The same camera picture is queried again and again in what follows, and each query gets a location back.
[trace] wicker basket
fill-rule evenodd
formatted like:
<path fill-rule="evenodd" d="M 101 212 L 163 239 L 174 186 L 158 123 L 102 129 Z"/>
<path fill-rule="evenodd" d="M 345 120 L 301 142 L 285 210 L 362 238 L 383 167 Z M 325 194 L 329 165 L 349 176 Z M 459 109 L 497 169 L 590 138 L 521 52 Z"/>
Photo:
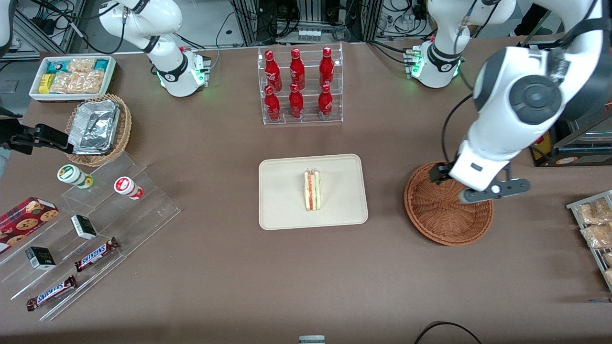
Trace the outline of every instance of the wicker basket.
<path fill-rule="evenodd" d="M 436 163 L 419 167 L 404 190 L 406 212 L 416 228 L 431 240 L 448 246 L 472 244 L 491 226 L 493 202 L 464 204 L 465 186 L 454 179 L 432 183 L 429 171 Z"/>
<path fill-rule="evenodd" d="M 130 130 L 132 129 L 132 115 L 130 114 L 130 109 L 127 108 L 124 101 L 116 95 L 105 94 L 98 97 L 94 97 L 91 99 L 87 99 L 86 103 L 94 103 L 94 102 L 102 102 L 104 100 L 112 100 L 117 102 L 121 106 L 121 114 L 119 115 L 119 124 L 117 125 L 117 134 L 115 135 L 114 148 L 107 155 L 76 155 L 76 154 L 66 154 L 68 159 L 71 162 L 77 163 L 80 165 L 87 165 L 91 167 L 98 167 L 103 163 L 113 160 L 118 157 L 121 152 L 125 150 L 127 146 L 127 142 L 130 139 Z M 77 109 L 72 112 L 70 119 L 68 120 L 68 124 L 66 125 L 65 133 L 70 133 L 70 128 L 72 128 L 72 121 L 75 118 L 75 114 L 77 113 Z"/>

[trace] red cookie box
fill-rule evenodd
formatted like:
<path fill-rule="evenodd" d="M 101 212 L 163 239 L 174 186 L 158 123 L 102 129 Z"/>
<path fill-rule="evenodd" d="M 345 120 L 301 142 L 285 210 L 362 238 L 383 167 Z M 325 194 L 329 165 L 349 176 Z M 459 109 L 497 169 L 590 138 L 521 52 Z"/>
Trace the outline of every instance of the red cookie box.
<path fill-rule="evenodd" d="M 29 197 L 0 215 L 0 253 L 14 246 L 59 214 L 53 203 Z"/>

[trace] cookie box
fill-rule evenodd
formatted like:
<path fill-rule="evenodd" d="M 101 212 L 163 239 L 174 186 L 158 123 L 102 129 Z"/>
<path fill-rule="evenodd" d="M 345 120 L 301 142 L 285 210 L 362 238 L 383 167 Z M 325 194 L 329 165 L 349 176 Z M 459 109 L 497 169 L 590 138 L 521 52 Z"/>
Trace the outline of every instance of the cookie box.
<path fill-rule="evenodd" d="M 58 209 L 53 203 L 29 197 L 6 214 L 0 215 L 0 253 L 32 234 L 58 214 Z"/>
<path fill-rule="evenodd" d="M 47 68 L 49 66 L 49 62 L 59 62 L 66 61 L 73 58 L 80 59 L 97 59 L 97 60 L 107 60 L 108 64 L 106 65 L 106 69 L 104 72 L 104 78 L 102 79 L 102 85 L 100 87 L 100 91 L 98 93 L 80 93 L 80 94 L 44 94 L 40 93 L 39 86 L 40 82 L 43 80 L 43 75 L 46 74 Z M 71 55 L 71 56 L 53 56 L 48 58 L 43 58 L 40 62 L 40 66 L 38 72 L 36 72 L 36 77 L 34 77 L 34 82 L 32 82 L 32 87 L 30 88 L 30 97 L 34 100 L 38 100 L 39 102 L 73 102 L 77 100 L 85 100 L 96 97 L 98 95 L 106 94 L 108 87 L 111 83 L 111 79 L 113 77 L 114 68 L 116 65 L 115 59 L 111 56 L 106 55 Z"/>

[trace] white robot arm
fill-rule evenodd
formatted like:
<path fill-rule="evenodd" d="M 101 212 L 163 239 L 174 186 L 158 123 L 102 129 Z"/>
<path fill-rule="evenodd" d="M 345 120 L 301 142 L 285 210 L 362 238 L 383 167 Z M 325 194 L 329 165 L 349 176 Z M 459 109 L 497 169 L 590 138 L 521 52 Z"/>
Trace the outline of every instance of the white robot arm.
<path fill-rule="evenodd" d="M 559 14 L 569 31 L 559 48 L 507 47 L 480 70 L 474 85 L 479 118 L 470 126 L 457 160 L 437 166 L 431 175 L 432 180 L 440 180 L 448 173 L 468 186 L 460 196 L 464 202 L 527 191 L 524 179 L 500 182 L 496 176 L 559 118 L 569 121 L 593 113 L 608 99 L 612 75 L 608 4 L 602 0 L 534 3 Z"/>
<path fill-rule="evenodd" d="M 410 76 L 431 88 L 442 88 L 457 74 L 470 38 L 469 24 L 501 24 L 511 16 L 516 0 L 429 0 L 427 10 L 438 25 L 434 42 L 410 52 Z"/>
<path fill-rule="evenodd" d="M 116 1 L 103 3 L 99 13 Z M 122 0 L 100 16 L 102 26 L 112 35 L 123 37 L 147 54 L 162 86 L 175 97 L 188 96 L 207 86 L 210 60 L 191 51 L 182 51 L 171 34 L 180 30 L 182 14 L 173 0 Z"/>

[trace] coca-cola bottle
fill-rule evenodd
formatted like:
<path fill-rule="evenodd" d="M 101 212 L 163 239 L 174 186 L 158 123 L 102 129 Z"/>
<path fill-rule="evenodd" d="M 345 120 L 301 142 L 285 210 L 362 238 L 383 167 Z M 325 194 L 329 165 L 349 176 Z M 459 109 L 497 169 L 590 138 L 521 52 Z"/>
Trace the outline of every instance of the coca-cola bottle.
<path fill-rule="evenodd" d="M 280 81 L 280 68 L 274 60 L 274 54 L 271 50 L 264 53 L 266 57 L 266 79 L 268 85 L 272 86 L 275 91 L 280 92 L 283 89 L 283 82 Z"/>
<path fill-rule="evenodd" d="M 332 102 L 334 98 L 329 93 L 329 88 L 329 84 L 324 84 L 319 95 L 319 118 L 323 121 L 328 120 L 332 116 Z"/>
<path fill-rule="evenodd" d="M 326 83 L 332 84 L 334 80 L 334 61 L 332 60 L 332 49 L 330 47 L 323 48 L 323 58 L 319 65 L 319 84 L 321 87 Z"/>
<path fill-rule="evenodd" d="M 296 83 L 300 90 L 306 87 L 306 74 L 304 71 L 304 62 L 300 58 L 300 49 L 291 49 L 291 65 L 289 66 L 291 71 L 291 82 Z"/>
<path fill-rule="evenodd" d="M 304 97 L 297 83 L 291 84 L 289 104 L 291 105 L 291 116 L 295 119 L 302 118 L 302 113 L 304 112 Z"/>
<path fill-rule="evenodd" d="M 280 103 L 278 102 L 278 97 L 274 94 L 274 89 L 272 89 L 272 86 L 266 85 L 264 92 L 266 93 L 264 103 L 266 103 L 266 110 L 270 121 L 280 121 Z"/>

